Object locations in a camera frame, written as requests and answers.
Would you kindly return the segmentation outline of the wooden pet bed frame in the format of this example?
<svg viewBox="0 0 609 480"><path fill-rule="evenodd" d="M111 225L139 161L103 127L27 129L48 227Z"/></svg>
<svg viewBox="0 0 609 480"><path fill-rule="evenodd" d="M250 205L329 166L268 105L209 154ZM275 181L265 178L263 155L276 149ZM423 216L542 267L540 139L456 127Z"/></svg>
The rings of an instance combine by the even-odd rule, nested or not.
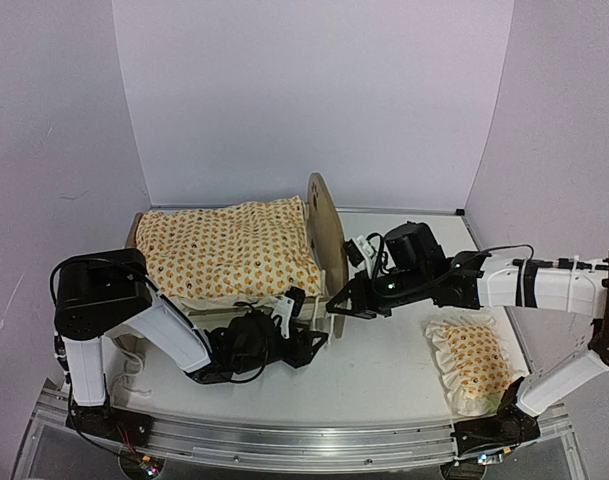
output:
<svg viewBox="0 0 609 480"><path fill-rule="evenodd" d="M315 297L309 296L305 299L303 313L297 317L301 323L312 329L327 325L332 333L333 339L341 339L344 333L345 316L327 313L325 305L342 287L348 282L348 262L343 250L345 242L344 231L339 214L336 210L332 196L320 173L312 173L308 181L307 200L305 202L305 217L307 240L310 243L312 256L318 267L323 270L324 294L316 304ZM143 217L138 212L126 239L126 248L135 248L138 226ZM233 318L234 313L241 311L231 305L224 305L220 300L206 304L216 308L197 308L176 302L185 311L196 326L210 328L224 326Z"/></svg>

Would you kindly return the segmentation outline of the duck print ruffled cushion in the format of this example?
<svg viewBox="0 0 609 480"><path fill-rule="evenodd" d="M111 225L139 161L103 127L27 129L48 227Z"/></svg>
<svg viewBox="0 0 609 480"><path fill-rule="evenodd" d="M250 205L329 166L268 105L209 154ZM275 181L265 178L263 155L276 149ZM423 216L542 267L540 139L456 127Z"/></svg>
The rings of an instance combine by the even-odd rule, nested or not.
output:
<svg viewBox="0 0 609 480"><path fill-rule="evenodd" d="M148 211L136 227L135 245L159 289L189 308L274 299L292 287L313 298L325 291L299 197Z"/></svg>

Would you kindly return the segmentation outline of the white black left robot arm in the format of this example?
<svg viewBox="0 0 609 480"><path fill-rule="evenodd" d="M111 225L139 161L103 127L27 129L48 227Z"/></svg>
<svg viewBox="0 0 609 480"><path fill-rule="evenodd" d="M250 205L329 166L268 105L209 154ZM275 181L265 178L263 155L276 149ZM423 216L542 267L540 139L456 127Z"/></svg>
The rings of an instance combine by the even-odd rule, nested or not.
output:
<svg viewBox="0 0 609 480"><path fill-rule="evenodd" d="M51 271L55 355L70 385L67 423L96 437L145 436L150 416L112 406L102 339L126 326L159 348L200 385L246 384L275 362L309 365L328 340L300 325L301 289L282 295L271 313L242 303L245 314L199 332L148 274L135 248L70 257Z"/></svg>

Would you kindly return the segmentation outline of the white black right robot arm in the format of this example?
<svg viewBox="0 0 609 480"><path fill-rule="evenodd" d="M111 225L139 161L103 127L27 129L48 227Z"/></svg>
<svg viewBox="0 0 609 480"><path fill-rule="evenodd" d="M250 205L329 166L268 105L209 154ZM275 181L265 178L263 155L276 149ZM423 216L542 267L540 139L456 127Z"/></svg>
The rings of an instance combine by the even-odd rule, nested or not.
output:
<svg viewBox="0 0 609 480"><path fill-rule="evenodd" d="M437 307L515 307L586 317L592 336L545 373L512 381L495 414L459 421L453 436L462 457L495 454L540 436L539 416L557 401L609 371L609 253L603 259L539 260L503 256L502 247L444 254L430 227L407 222L379 239L343 245L355 276L328 301L331 314L388 317L427 299Z"/></svg>

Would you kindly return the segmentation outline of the small duck print pillow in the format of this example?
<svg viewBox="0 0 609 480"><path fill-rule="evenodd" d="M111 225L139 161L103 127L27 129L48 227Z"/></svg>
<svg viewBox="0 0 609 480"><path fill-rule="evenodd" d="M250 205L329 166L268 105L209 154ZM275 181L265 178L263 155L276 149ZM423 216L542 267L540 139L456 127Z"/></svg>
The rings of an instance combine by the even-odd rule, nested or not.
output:
<svg viewBox="0 0 609 480"><path fill-rule="evenodd" d="M424 335L447 403L458 417L496 413L505 391L526 373L514 365L496 319L485 312L433 315Z"/></svg>

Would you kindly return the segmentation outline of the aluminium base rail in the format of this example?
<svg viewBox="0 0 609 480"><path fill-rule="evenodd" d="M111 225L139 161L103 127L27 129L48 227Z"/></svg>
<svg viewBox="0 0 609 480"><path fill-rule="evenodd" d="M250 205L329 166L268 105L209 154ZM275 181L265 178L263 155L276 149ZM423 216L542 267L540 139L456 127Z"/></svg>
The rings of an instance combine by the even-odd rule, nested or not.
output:
<svg viewBox="0 0 609 480"><path fill-rule="evenodd" d="M119 441L79 436L69 428L66 394L44 388L29 421L12 473L15 479L120 477ZM435 477L447 463L485 467L488 479L583 479L586 470L570 418L556 404L539 420L540 436L501 460L461 454L450 422L348 427L251 425L158 414L132 434L138 452L173 465L233 472L375 474L427 469Z"/></svg>

